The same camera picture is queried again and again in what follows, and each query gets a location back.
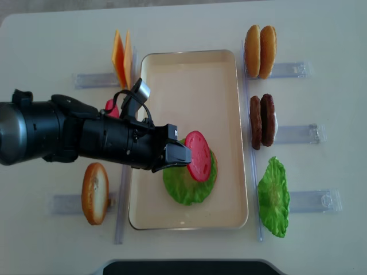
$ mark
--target table surface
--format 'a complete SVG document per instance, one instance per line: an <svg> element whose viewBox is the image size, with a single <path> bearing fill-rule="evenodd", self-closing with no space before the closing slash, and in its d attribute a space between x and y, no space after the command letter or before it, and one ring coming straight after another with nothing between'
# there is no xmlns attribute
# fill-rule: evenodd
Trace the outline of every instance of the table surface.
<svg viewBox="0 0 367 275"><path fill-rule="evenodd" d="M89 274L113 260L201 258L261 259L288 274L365 274L366 8L363 1L261 1L6 18L0 28L0 101L9 101L18 88L32 91L35 100L62 93L98 108L116 89L76 91L71 74L113 71L116 28L130 30L139 60L158 52L231 50L244 104L241 40L253 24L275 26L276 62L310 61L313 75L259 81L251 93L273 95L279 125L323 123L328 141L262 149L257 153L259 175L276 155L287 169L290 191L338 188L343 211L291 214L284 239L265 231L264 242L258 242L245 148L249 218L242 229L136 231L127 223L124 244L114 245L116 214L107 215L101 226L90 226L81 215L47 213L50 194L80 193L92 160L32 160L0 167L0 273ZM248 125L241 112L247 144ZM116 191L121 165L102 163Z"/></svg>

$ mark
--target red tomato slice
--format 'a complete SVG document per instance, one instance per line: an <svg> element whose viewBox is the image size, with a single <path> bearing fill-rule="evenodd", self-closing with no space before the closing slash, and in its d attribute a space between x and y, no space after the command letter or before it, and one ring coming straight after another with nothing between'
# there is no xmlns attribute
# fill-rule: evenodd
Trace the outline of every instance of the red tomato slice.
<svg viewBox="0 0 367 275"><path fill-rule="evenodd" d="M191 149L191 163L187 166L190 175L198 182L208 180L212 169L209 146L199 131L193 131L185 139L185 146Z"/></svg>
<svg viewBox="0 0 367 275"><path fill-rule="evenodd" d="M106 107L104 109L110 110L113 106L114 106L114 100L110 99L106 102ZM109 113L107 116L112 116L117 119L120 118L120 112L119 112L119 108L117 107L117 104L115 105L115 108L112 110L112 112Z"/></svg>

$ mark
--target tray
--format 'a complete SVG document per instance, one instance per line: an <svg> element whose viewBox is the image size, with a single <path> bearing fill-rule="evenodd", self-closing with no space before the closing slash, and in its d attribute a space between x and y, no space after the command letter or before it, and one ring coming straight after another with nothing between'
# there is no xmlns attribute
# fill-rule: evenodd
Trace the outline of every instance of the tray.
<svg viewBox="0 0 367 275"><path fill-rule="evenodd" d="M240 228L248 204L236 59L228 50L150 54L142 78L155 125L175 124L178 138L201 131L218 160L212 193L184 206L167 193L162 171L131 170L129 220L136 229ZM146 116L143 109L138 120Z"/></svg>

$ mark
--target green lettuce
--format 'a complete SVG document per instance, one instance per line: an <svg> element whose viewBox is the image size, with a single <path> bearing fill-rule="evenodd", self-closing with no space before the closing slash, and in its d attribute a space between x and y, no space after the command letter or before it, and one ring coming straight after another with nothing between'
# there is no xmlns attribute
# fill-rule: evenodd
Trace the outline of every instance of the green lettuce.
<svg viewBox="0 0 367 275"><path fill-rule="evenodd" d="M257 186L260 218L263 225L277 237L284 238L288 227L290 194L286 170L274 156Z"/></svg>
<svg viewBox="0 0 367 275"><path fill-rule="evenodd" d="M163 170L163 182L167 192L176 202L183 205L202 202L212 192L218 172L217 160L212 150L210 158L212 167L206 182L194 180L187 167L172 167Z"/></svg>

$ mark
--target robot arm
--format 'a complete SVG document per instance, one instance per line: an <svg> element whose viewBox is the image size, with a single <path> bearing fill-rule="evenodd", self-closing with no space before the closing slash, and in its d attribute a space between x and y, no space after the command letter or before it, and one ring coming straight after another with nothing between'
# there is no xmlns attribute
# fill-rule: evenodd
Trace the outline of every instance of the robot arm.
<svg viewBox="0 0 367 275"><path fill-rule="evenodd" d="M68 96L53 95L50 101L33 102L31 92L15 90L11 103L0 103L0 163L11 165L35 158L47 162L73 162L85 156L158 170L185 166L191 151L177 140L177 127L157 127L144 102L150 90L141 80L122 104L120 119ZM137 121L140 107L148 118Z"/></svg>

